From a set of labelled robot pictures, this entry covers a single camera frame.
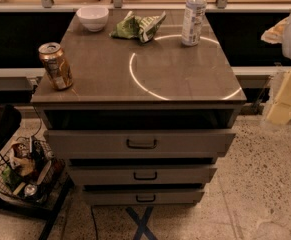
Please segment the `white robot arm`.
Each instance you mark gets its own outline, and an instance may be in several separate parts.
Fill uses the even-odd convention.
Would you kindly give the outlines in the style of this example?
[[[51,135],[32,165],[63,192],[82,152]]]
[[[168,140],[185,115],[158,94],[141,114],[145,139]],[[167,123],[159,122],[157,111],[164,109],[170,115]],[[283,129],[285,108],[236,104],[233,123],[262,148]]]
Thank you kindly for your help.
[[[291,13],[266,30],[261,40],[270,44],[281,43],[283,56],[291,60]],[[274,125],[285,125],[291,120],[291,69],[279,71],[271,79],[263,116],[266,122]]]

